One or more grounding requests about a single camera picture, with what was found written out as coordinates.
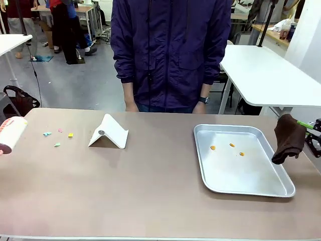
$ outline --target navy jacket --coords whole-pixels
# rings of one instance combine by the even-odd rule
[[[231,0],[113,0],[117,77],[133,82],[138,103],[148,105],[150,95],[151,106],[195,106],[202,84],[220,72],[230,18]]]

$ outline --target brown towel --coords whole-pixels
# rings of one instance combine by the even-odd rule
[[[274,131],[277,139],[277,150],[272,157],[274,164],[282,164],[285,158],[299,155],[304,146],[305,127],[290,114],[285,114],[278,120]]]

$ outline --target white cylinder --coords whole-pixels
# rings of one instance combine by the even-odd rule
[[[12,152],[27,124],[27,120],[20,116],[11,117],[2,123],[0,126],[0,150],[3,150],[4,154]]]

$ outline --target hand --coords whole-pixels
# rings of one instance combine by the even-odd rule
[[[0,8],[1,8],[1,11],[2,12],[6,12],[6,5],[5,5],[5,3],[0,3]]]
[[[193,114],[206,114],[205,103],[199,101],[194,107]]]
[[[37,0],[34,0],[34,8],[35,8],[35,10],[37,10],[37,9],[38,9],[38,3],[37,3]]]
[[[125,111],[127,111],[127,112],[139,112],[135,102],[126,103],[126,110]]]

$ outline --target black pole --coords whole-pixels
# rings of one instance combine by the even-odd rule
[[[273,14],[273,11],[274,11],[274,9],[275,9],[275,3],[276,3],[276,0],[272,0],[272,5],[271,5],[271,8],[270,8],[270,13],[269,13],[269,16],[267,17],[267,20],[266,20],[266,23],[265,23],[265,27],[264,27],[264,30],[263,30],[263,33],[262,33],[262,36],[261,36],[261,40],[260,40],[260,43],[259,43],[258,47],[262,47],[262,44],[263,44],[263,40],[264,40],[266,31],[267,31],[267,29],[268,29],[268,27],[269,27],[272,14]]]
[[[19,0],[15,0],[15,1],[16,1],[17,11],[18,11],[19,19],[20,19],[22,34],[24,36],[27,36],[27,30],[26,30],[26,26],[25,26],[24,19],[22,17],[22,13],[21,13],[21,8],[20,8],[20,1]]]

